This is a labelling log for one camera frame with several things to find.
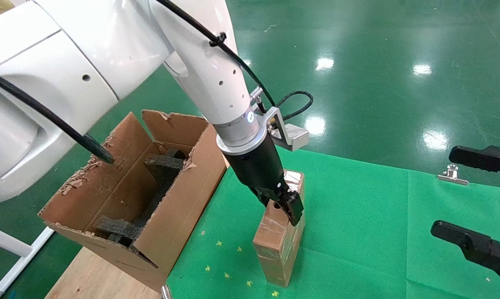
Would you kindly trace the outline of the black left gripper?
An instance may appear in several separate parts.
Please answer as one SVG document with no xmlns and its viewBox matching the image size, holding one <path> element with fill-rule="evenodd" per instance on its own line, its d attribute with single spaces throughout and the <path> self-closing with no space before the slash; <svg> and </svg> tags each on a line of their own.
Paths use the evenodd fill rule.
<svg viewBox="0 0 500 299">
<path fill-rule="evenodd" d="M 265 207 L 273 200 L 285 212 L 293 227 L 303 215 L 303 202 L 297 191 L 288 191 L 284 168 L 278 150 L 269 133 L 252 151 L 225 157 L 239 181 L 247 186 Z"/>
</svg>

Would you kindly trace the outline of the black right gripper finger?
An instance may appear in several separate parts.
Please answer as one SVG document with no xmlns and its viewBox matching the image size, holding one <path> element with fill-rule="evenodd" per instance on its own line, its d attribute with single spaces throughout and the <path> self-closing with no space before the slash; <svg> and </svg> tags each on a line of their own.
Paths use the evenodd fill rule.
<svg viewBox="0 0 500 299">
<path fill-rule="evenodd" d="M 487 172 L 500 172 L 500 147 L 491 145 L 474 149 L 455 146 L 449 154 L 449 161 Z"/>
<path fill-rule="evenodd" d="M 457 245 L 466 260 L 494 271 L 500 277 L 500 242 L 461 226 L 436 220 L 431 235 Z"/>
</svg>

